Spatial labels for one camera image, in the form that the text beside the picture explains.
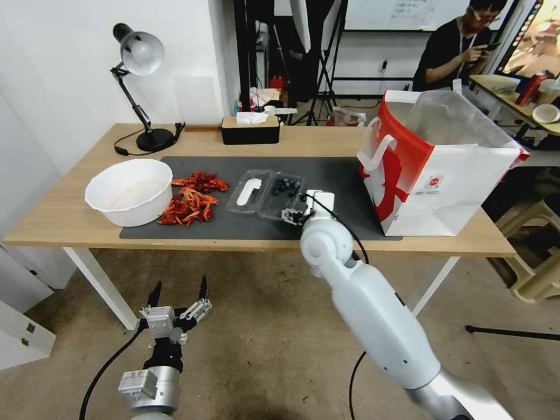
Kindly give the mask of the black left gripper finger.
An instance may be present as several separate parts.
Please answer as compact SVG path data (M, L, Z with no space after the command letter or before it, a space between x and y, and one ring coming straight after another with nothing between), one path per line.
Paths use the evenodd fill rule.
M212 303L209 299L207 276L203 275L199 286L198 299L180 314L179 320L198 323L206 317L211 309Z
M140 308L139 313L143 319L145 319L153 309L158 307L160 294L162 291L162 282L158 281L148 296L146 305Z

